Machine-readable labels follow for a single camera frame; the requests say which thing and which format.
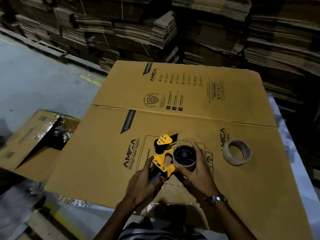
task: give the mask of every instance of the open cardboard box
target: open cardboard box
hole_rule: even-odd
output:
[[[0,167],[38,182],[48,179],[79,119],[39,109],[0,150]],[[65,132],[54,135],[56,128]]]
[[[179,142],[195,141],[206,152],[219,190],[258,239],[313,239],[273,110],[259,74],[250,70],[117,61],[45,189],[115,208],[154,154],[154,140],[175,133]],[[241,166],[222,157],[233,139],[252,151]],[[205,217],[175,175],[153,204],[154,211],[139,213],[158,218],[175,205],[184,223],[215,230],[214,214]]]

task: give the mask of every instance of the right hand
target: right hand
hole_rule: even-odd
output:
[[[191,144],[193,145],[196,152],[195,170],[193,172],[190,172],[183,166],[178,166],[177,164],[175,164],[174,167],[176,168],[176,171],[186,177],[186,179],[205,196],[221,196],[221,193],[214,183],[214,178],[211,174],[203,150],[200,149],[196,143],[191,142]]]

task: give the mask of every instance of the watch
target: watch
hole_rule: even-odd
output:
[[[210,202],[211,204],[213,204],[214,206],[219,202],[219,201],[224,201],[224,202],[228,202],[228,200],[225,197],[210,197],[210,196],[206,196],[204,197],[205,201]]]

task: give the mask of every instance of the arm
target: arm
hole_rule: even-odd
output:
[[[150,157],[146,160],[143,169],[132,176],[125,197],[116,206],[112,216],[94,240],[117,240],[134,209],[161,189],[163,177],[157,178],[153,183],[150,183],[148,179],[152,159],[153,157]]]
[[[192,145],[196,151],[195,170],[193,172],[189,172],[184,167],[178,167],[178,165],[175,165],[176,170],[186,177],[186,179],[203,195],[209,197],[223,197],[211,175],[203,150],[201,150],[194,142],[192,142]],[[256,240],[255,236],[231,209],[227,202],[218,202],[213,207],[216,209],[219,221],[228,236],[228,239]]]

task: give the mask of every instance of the flattened cardboard box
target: flattened cardboard box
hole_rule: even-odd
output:
[[[45,181],[61,151],[36,146],[62,117],[64,126],[70,130],[75,130],[80,122],[73,117],[39,109],[2,147],[0,167],[34,181]]]
[[[312,239],[273,111],[258,73],[224,67],[117,61],[58,156],[46,190],[114,208],[161,134],[205,151],[218,188],[258,239]],[[252,158],[232,166],[229,140]],[[154,202],[187,205],[188,222],[211,228],[173,175]]]

